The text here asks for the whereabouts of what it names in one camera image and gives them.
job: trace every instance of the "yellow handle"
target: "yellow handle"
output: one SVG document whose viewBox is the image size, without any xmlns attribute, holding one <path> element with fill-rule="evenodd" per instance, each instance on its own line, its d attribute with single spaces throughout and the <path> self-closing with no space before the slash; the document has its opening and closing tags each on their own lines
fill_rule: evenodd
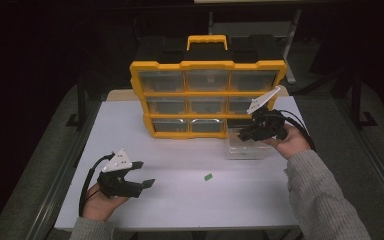
<svg viewBox="0 0 384 240">
<path fill-rule="evenodd" d="M 224 50 L 227 50 L 227 41 L 225 35 L 194 35 L 188 37 L 188 46 L 186 50 L 189 51 L 191 43 L 218 43 L 224 44 Z"/>
</svg>

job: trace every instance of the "yellow organizer box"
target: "yellow organizer box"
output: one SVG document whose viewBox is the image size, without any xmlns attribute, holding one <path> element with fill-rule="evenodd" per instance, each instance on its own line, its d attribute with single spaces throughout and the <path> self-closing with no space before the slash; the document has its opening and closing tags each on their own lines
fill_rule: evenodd
<svg viewBox="0 0 384 240">
<path fill-rule="evenodd" d="M 228 122 L 250 119 L 252 99 L 279 84 L 286 64 L 271 35 L 145 37 L 130 72 L 152 137 L 226 138 Z"/>
</svg>

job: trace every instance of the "finger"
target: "finger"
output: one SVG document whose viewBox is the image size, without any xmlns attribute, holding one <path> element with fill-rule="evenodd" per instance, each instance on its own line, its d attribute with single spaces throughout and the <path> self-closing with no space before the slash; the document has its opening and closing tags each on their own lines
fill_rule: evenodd
<svg viewBox="0 0 384 240">
<path fill-rule="evenodd" d="M 267 144 L 267 145 L 270 145 L 274 148 L 277 147 L 277 145 L 279 145 L 280 141 L 277 140 L 277 139 L 273 139 L 273 138 L 267 138 L 267 139 L 264 139 L 263 140 L 263 143 Z"/>
<path fill-rule="evenodd" d="M 130 198 L 128 197 L 114 197 L 111 199 L 111 204 L 114 208 L 121 206 L 123 203 L 127 202 Z"/>
<path fill-rule="evenodd" d="M 283 126 L 283 128 L 289 133 L 289 131 L 295 129 L 294 126 L 290 125 L 290 124 L 287 124 L 285 123 L 285 125 Z"/>
</svg>

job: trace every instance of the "human hand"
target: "human hand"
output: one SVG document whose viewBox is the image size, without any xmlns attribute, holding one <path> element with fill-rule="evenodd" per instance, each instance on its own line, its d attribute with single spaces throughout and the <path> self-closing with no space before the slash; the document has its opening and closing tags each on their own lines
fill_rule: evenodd
<svg viewBox="0 0 384 240">
<path fill-rule="evenodd" d="M 311 150 L 310 145 L 302 136 L 298 128 L 289 124 L 285 124 L 284 128 L 288 133 L 288 136 L 284 140 L 268 138 L 264 139 L 263 142 L 276 148 L 280 155 L 282 155 L 287 160 L 289 160 L 297 153 Z"/>
<path fill-rule="evenodd" d="M 95 183 L 86 194 L 86 204 L 83 208 L 83 218 L 106 221 L 114 210 L 125 203 L 129 198 L 108 198 L 99 191 L 99 184 Z"/>
</svg>

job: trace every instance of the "small green object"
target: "small green object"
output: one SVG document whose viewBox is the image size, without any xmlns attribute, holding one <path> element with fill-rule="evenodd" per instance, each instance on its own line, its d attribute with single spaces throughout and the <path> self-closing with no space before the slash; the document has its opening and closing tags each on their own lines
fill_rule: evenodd
<svg viewBox="0 0 384 240">
<path fill-rule="evenodd" d="M 204 177 L 205 181 L 208 181 L 211 178 L 213 178 L 213 174 L 211 174 L 211 173 Z"/>
</svg>

